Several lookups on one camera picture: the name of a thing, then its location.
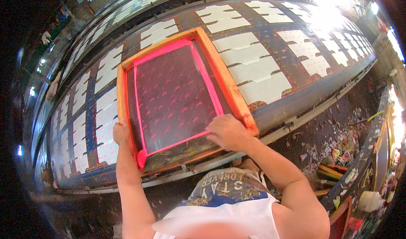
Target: light fixture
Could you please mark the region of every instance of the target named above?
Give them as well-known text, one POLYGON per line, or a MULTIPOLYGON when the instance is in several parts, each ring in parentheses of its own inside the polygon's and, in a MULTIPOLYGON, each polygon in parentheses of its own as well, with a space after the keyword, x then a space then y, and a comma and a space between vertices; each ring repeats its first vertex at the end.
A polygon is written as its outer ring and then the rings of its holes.
POLYGON ((31 95, 31 96, 35 96, 34 87, 32 87, 32 88, 30 89, 30 95, 31 95))
POLYGON ((379 9, 378 4, 376 4, 376 2, 373 2, 371 4, 372 13, 376 15, 378 13, 378 9, 379 9))

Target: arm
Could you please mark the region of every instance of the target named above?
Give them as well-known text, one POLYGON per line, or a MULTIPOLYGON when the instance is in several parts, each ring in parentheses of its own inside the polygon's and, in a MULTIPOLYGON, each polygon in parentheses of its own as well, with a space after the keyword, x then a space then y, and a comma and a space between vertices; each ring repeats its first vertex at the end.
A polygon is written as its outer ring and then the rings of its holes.
POLYGON ((114 141, 119 145, 116 178, 123 213, 123 238, 152 238, 155 216, 144 194, 141 175, 129 148, 129 129, 116 123, 114 141))
POLYGON ((224 149, 245 152, 281 191, 281 205, 272 205, 280 238, 328 238, 327 212, 306 177, 292 162, 249 135, 232 115, 214 118, 207 130, 211 131, 207 139, 224 149))

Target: man's hands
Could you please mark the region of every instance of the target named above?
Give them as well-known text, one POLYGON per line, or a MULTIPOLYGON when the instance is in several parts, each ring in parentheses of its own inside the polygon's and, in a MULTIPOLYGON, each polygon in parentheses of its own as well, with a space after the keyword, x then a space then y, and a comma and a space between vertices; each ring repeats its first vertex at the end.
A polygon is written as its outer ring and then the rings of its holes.
POLYGON ((129 143, 129 128, 125 124, 115 123, 113 127, 113 139, 117 145, 129 143))
POLYGON ((246 152, 257 138, 251 136, 247 129, 234 116, 219 115, 206 127, 211 133, 206 137, 224 149, 246 152))

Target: person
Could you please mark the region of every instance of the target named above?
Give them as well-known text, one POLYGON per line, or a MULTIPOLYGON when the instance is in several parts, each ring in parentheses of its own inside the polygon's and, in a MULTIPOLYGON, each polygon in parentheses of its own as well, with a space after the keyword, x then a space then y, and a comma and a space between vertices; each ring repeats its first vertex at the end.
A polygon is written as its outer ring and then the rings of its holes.
POLYGON ((131 155, 129 129, 116 123, 113 139, 119 145, 116 175, 124 239, 329 237, 327 212, 292 162, 249 135, 232 115, 217 116, 206 129, 210 131, 207 139, 224 149, 244 152, 255 161, 282 193, 282 201, 269 193, 257 172, 232 167, 209 172, 187 200, 156 222, 131 155), (254 228, 261 234, 252 234, 254 228))

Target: white tank top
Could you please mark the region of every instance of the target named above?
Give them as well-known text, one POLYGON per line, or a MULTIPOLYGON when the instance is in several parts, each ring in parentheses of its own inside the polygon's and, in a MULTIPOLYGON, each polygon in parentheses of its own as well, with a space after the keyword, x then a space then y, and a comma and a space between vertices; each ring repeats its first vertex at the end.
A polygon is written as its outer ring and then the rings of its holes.
MULTIPOLYGON (((279 239, 272 216, 272 204, 279 201, 269 193, 260 178, 263 176, 254 171, 234 167, 211 171, 198 182, 190 197, 181 201, 164 219, 187 214, 257 217, 269 222, 270 229, 250 238, 279 239)), ((156 232, 153 239, 175 238, 156 232)))

